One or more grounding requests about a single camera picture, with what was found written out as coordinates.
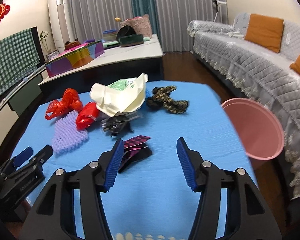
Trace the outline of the white top coffee table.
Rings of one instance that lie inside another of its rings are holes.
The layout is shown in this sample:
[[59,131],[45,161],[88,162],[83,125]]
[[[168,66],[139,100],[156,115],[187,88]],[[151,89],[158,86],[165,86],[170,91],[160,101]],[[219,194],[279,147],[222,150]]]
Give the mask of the white top coffee table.
[[164,54],[161,48],[161,44],[158,40],[157,35],[154,34],[149,41],[146,41],[140,45],[106,49],[101,56],[97,57],[96,59],[85,64],[82,67],[69,70],[53,77],[46,77],[41,83],[39,83],[39,87],[42,88],[44,84],[52,80],[87,69],[126,61],[162,58],[163,55]]

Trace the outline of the potted bamboo plant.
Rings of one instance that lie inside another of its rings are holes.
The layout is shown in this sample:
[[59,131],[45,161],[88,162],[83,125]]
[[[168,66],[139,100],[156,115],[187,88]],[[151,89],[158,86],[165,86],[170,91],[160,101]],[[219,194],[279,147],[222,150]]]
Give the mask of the potted bamboo plant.
[[39,39],[40,39],[40,42],[44,48],[44,51],[46,52],[46,55],[47,54],[50,54],[52,53],[52,50],[51,50],[51,44],[50,44],[50,32],[49,31],[41,31],[40,35],[39,35]]

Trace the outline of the stacked colorful bowls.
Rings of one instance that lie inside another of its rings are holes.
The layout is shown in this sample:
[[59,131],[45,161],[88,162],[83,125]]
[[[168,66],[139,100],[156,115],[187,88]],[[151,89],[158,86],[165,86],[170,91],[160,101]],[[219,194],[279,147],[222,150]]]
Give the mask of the stacked colorful bowls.
[[110,41],[116,41],[117,37],[117,30],[116,29],[110,29],[102,32],[102,37],[104,42],[110,42]]

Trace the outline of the pink woven basket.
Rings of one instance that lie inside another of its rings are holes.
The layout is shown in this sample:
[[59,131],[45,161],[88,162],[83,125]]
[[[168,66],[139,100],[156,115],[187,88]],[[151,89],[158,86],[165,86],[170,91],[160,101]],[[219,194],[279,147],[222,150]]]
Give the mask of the pink woven basket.
[[124,27],[125,25],[132,27],[137,34],[142,34],[144,37],[152,38],[153,33],[148,14],[129,18],[120,22],[121,27]]

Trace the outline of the purple foam net sleeve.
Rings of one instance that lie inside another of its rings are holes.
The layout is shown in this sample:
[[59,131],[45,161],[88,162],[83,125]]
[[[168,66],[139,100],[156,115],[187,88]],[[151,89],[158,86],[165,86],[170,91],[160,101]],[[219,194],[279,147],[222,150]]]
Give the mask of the purple foam net sleeve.
[[78,111],[74,110],[55,123],[55,133],[52,139],[53,152],[56,155],[72,152],[88,141],[88,132],[78,130],[76,119]]

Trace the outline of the teal curtain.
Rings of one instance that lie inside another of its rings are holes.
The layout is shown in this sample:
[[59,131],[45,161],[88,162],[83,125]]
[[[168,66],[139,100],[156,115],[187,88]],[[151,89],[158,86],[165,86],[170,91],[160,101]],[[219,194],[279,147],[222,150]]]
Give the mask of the teal curtain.
[[160,24],[156,0],[131,0],[132,12],[134,16],[149,15],[152,32],[157,34],[161,41]]

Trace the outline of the tv cabinet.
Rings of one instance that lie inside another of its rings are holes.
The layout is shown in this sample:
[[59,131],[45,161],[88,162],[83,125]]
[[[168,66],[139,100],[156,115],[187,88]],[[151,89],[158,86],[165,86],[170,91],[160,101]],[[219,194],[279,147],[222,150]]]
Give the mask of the tv cabinet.
[[45,66],[25,77],[0,102],[0,146],[22,114],[35,106],[42,97],[39,83],[47,77]]

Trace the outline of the black plastic wrapper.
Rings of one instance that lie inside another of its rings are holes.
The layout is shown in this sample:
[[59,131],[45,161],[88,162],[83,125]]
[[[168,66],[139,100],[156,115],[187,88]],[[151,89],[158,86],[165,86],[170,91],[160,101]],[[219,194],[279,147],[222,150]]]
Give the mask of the black plastic wrapper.
[[134,133],[131,127],[131,121],[142,118],[142,114],[138,112],[116,115],[101,120],[101,127],[104,133],[111,137],[117,137],[123,132]]

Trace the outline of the pink plastic trash bin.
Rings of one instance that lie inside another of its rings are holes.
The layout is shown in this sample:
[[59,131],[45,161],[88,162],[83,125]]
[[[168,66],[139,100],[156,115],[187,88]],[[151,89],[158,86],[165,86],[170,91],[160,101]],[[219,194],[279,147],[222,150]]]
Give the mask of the pink plastic trash bin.
[[222,103],[254,170],[279,156],[285,145],[283,128],[277,117],[260,103],[233,98]]

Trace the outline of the colorful rectangular box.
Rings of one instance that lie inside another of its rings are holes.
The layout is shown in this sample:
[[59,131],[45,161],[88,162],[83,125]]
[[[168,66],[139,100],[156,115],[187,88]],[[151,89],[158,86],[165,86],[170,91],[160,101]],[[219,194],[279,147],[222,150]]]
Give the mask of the colorful rectangular box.
[[101,40],[76,46],[46,64],[49,77],[53,77],[75,68],[82,67],[104,53]]

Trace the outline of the grey curtain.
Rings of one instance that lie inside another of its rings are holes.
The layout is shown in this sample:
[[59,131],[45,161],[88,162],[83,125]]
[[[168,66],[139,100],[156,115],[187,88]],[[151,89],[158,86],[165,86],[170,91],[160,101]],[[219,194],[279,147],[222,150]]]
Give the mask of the grey curtain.
[[[102,32],[119,28],[115,18],[134,18],[131,0],[68,0],[71,24],[80,41],[100,39]],[[212,0],[156,0],[161,47],[164,52],[181,52],[192,49],[186,33],[192,20],[213,22],[216,8]],[[221,6],[222,14],[228,9]]]

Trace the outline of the blue table mat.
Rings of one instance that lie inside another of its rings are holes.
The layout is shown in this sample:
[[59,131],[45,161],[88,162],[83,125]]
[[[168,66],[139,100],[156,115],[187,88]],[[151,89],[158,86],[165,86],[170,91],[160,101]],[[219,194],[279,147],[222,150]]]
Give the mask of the blue table mat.
[[[109,193],[102,193],[102,203],[110,232],[114,239],[187,239],[196,214],[200,194],[187,186],[177,156],[177,139],[183,137],[191,150],[221,169],[244,168],[257,183],[253,168],[226,113],[221,98],[208,85],[189,82],[148,82],[146,96],[154,87],[176,86],[174,100],[187,100],[184,114],[171,114],[164,108],[152,111],[145,104],[130,121],[129,131],[122,131],[123,141],[143,136],[146,140],[124,155],[125,168]],[[12,156],[31,147],[36,154],[52,145],[56,120],[46,120],[49,103],[39,106]],[[63,168],[66,172],[80,170],[101,153],[111,150],[115,137],[94,122],[88,139],[77,148],[54,154],[43,165],[45,180],[33,190],[27,200],[32,205],[53,175]]]

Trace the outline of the leopard print fabric scrap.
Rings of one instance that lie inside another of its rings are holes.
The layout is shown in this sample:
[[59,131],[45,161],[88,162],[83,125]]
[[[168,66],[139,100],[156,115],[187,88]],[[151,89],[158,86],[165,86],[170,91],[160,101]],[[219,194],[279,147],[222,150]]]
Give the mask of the leopard print fabric scrap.
[[183,114],[189,107],[187,100],[174,100],[171,93],[177,89],[176,86],[154,87],[152,96],[146,99],[146,105],[154,111],[164,108],[171,114]]

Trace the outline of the white standing air conditioner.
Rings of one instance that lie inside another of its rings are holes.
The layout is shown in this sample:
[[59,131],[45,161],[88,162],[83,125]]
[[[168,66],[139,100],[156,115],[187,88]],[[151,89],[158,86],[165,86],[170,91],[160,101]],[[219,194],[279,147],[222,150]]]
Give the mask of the white standing air conditioner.
[[50,25],[56,49],[62,53],[66,41],[75,39],[68,0],[48,0]]

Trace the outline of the green checkered cloth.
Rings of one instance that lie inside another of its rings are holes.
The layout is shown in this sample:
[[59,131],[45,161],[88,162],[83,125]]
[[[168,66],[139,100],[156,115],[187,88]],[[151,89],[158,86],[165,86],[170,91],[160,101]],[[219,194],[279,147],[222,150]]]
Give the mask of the green checkered cloth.
[[32,74],[39,63],[40,57],[31,29],[0,40],[0,96]]

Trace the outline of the dark green round tray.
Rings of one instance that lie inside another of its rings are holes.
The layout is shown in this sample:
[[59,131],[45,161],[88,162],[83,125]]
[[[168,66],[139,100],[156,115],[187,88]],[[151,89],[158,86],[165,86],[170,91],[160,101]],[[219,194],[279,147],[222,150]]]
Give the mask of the dark green round tray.
[[130,47],[143,44],[144,39],[142,34],[134,34],[124,36],[119,39],[120,47]]

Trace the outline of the red plastic bag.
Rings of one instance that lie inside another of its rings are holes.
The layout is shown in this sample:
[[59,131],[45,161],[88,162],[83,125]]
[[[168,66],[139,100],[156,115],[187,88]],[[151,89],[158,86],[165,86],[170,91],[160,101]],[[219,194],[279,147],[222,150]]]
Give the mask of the red plastic bag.
[[83,109],[83,103],[81,102],[76,90],[67,88],[60,101],[53,100],[49,103],[45,112],[46,120],[64,116],[69,112],[76,110],[80,112]]
[[76,127],[78,130],[84,130],[90,127],[98,118],[100,111],[96,107],[96,102],[87,103],[76,119]]

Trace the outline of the orange cushion far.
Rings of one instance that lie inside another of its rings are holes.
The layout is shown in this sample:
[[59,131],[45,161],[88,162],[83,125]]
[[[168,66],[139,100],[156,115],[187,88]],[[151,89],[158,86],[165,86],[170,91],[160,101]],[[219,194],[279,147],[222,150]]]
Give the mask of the orange cushion far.
[[251,14],[244,39],[268,50],[279,53],[284,20],[260,14]]

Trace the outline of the grey quilted sofa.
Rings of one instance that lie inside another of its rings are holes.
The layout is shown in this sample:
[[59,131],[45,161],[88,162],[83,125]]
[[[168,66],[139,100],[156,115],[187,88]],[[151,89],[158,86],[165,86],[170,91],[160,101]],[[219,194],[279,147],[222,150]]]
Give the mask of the grey quilted sofa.
[[290,68],[300,55],[300,25],[283,23],[278,53],[246,41],[250,14],[243,12],[232,25],[193,20],[187,33],[194,54],[247,98],[271,110],[285,135],[285,159],[291,164],[288,185],[300,197],[300,75]]

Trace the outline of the black pink checkered wrapper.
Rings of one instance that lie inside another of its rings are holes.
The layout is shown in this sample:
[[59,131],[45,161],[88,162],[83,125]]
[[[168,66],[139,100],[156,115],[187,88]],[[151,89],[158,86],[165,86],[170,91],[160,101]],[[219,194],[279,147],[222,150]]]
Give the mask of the black pink checkered wrapper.
[[122,173],[133,163],[150,157],[153,153],[147,145],[151,137],[138,135],[124,141],[124,153],[118,172]]

